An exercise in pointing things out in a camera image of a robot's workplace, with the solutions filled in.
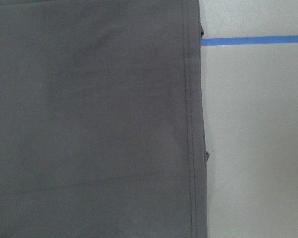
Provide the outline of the blue tape grid lines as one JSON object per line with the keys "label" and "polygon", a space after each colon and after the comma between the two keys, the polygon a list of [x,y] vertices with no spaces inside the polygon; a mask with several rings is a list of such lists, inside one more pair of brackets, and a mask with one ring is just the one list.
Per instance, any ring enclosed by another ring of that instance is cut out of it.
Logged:
{"label": "blue tape grid lines", "polygon": [[261,37],[205,38],[205,39],[201,40],[201,46],[289,44],[289,43],[298,43],[298,35],[261,36]]}

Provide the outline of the dark brown t-shirt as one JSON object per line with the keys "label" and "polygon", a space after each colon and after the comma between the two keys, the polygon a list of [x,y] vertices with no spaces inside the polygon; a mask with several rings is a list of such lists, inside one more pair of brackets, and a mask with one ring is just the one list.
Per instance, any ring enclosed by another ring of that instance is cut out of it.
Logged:
{"label": "dark brown t-shirt", "polygon": [[0,238],[205,238],[197,0],[0,0]]}

